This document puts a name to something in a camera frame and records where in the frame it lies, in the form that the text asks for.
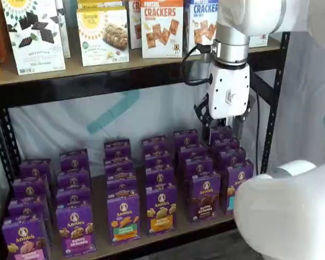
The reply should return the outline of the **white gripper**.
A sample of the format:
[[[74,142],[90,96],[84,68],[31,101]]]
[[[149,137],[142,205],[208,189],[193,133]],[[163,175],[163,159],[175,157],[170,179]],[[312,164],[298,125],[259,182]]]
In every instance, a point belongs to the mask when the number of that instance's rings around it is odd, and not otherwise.
[[[212,83],[207,85],[207,93],[194,111],[202,124],[201,135],[204,141],[210,141],[213,119],[235,116],[233,132],[241,139],[243,126],[251,113],[256,98],[249,96],[250,67],[229,66],[222,68],[220,63],[212,62],[209,69]]]

